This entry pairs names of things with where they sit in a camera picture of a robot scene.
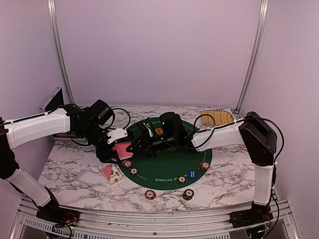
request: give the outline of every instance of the round green mat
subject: round green mat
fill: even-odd
[[[158,131],[161,128],[159,118],[151,118],[153,128]],[[182,121],[186,131],[192,131],[193,125],[188,122]],[[134,132],[135,139],[141,135],[137,124],[133,124],[128,128]],[[212,150],[205,152],[198,152],[196,154],[183,154],[174,152],[175,149],[168,149],[164,152],[158,152],[157,157],[146,158],[139,155],[134,155],[130,160],[133,167],[139,170],[138,175],[131,175],[129,169],[123,165],[119,165],[122,172],[133,182],[151,189],[157,190],[174,190],[189,186],[200,179],[206,172],[201,170],[199,165],[201,162],[206,161],[211,163]],[[189,170],[198,172],[196,179],[189,179],[187,173]],[[177,181],[178,176],[184,175],[187,178],[185,184],[179,184]]]

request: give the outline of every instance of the blue circle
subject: blue circle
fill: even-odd
[[[190,179],[196,179],[198,177],[198,172],[195,170],[189,170],[187,173],[188,178]]]

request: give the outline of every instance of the white wall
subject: white wall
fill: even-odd
[[[62,85],[47,1],[0,2],[0,117],[39,113],[43,100]],[[38,178],[53,142],[36,140],[14,150],[17,160]],[[8,237],[20,194],[0,180],[0,238]]]
[[[235,107],[260,0],[56,1],[75,101]]]
[[[282,128],[276,188],[289,199],[301,238],[318,238],[319,1],[270,1],[243,114],[251,110]]]

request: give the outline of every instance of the white marble tabletop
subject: white marble tabletop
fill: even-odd
[[[147,117],[159,117],[162,113],[169,111],[179,114],[182,120],[193,123],[200,115],[200,111],[216,109],[210,107],[121,107],[130,112],[131,124]],[[124,126],[127,122],[125,113],[121,111],[116,113],[114,126]],[[185,211],[235,205],[253,200],[254,166],[244,145],[213,149],[213,159],[206,174],[186,187],[195,192],[190,201],[182,197],[186,188],[170,191],[155,190],[156,198],[148,200],[144,195],[148,188],[132,182],[125,176],[123,180],[111,186],[100,170],[107,165],[96,158],[94,147],[57,142],[44,166],[39,182],[53,192],[61,205],[97,210]]]

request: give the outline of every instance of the vertical metal post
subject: vertical metal post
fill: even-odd
[[[59,65],[62,73],[63,83],[66,90],[66,95],[68,97],[68,100],[70,103],[74,103],[74,98],[71,90],[71,85],[69,81],[69,77],[66,71],[66,66],[63,58],[63,52],[62,52],[62,46],[61,46],[61,39],[59,35],[59,28],[58,28],[58,22],[56,18],[56,12],[55,12],[55,0],[48,0],[49,4],[49,13],[50,13],[50,19],[51,19],[51,26],[52,26],[52,33],[55,43],[55,49],[56,53],[58,55]]]
[[[269,0],[262,0],[261,1],[261,6],[260,6],[260,12],[259,12],[259,18],[258,18],[258,25],[257,25],[257,30],[256,30],[256,37],[255,37],[255,42],[254,42],[254,48],[253,52],[251,54],[249,66],[247,69],[246,77],[245,77],[245,82],[243,85],[243,88],[240,93],[240,97],[236,106],[236,110],[238,113],[242,110],[242,107],[244,105],[247,93],[248,93],[248,88],[250,85],[250,82],[253,77],[253,71],[255,68],[255,63],[257,59],[257,55],[259,53],[260,47],[261,47],[261,42],[262,38],[264,35],[265,31],[265,23],[266,23],[266,16],[267,16],[267,10],[268,10],[268,1]]]

